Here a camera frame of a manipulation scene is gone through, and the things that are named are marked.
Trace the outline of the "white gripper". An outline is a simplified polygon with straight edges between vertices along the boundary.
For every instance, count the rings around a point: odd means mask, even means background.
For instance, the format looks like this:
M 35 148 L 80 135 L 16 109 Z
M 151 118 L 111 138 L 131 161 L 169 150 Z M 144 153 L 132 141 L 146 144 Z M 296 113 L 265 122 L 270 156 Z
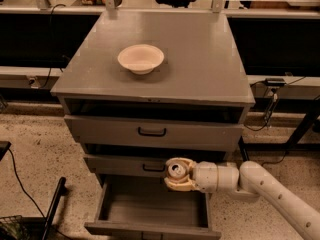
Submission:
M 196 164 L 191 159 L 178 157 L 169 159 L 166 166 L 173 162 L 182 162 L 187 166 L 188 173 L 193 169 L 192 179 L 195 181 L 189 178 L 179 181 L 165 178 L 164 182 L 167 187 L 173 191 L 189 192 L 197 189 L 202 193 L 214 193 L 216 191 L 230 192 L 237 189 L 239 171 L 233 163 L 200 162 Z

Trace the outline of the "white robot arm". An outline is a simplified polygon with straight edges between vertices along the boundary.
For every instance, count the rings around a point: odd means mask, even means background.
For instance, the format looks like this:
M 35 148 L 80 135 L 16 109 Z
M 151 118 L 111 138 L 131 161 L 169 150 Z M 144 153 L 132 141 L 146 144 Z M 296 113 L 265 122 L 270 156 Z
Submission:
M 243 201 L 264 197 L 304 240 L 320 240 L 320 213 L 283 186 L 254 161 L 195 162 L 188 158 L 166 161 L 167 187 L 173 191 L 215 193 L 223 191 Z

